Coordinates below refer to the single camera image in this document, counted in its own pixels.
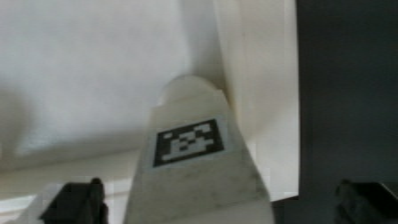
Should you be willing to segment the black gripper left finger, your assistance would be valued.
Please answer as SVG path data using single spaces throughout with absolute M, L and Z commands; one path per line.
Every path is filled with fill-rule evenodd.
M 44 224 L 108 224 L 105 185 L 99 178 L 89 183 L 69 182 L 39 216 Z

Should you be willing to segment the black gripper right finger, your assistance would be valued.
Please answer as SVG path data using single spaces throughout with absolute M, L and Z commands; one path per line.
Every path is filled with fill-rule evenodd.
M 351 182 L 335 188 L 334 224 L 398 224 L 398 182 Z

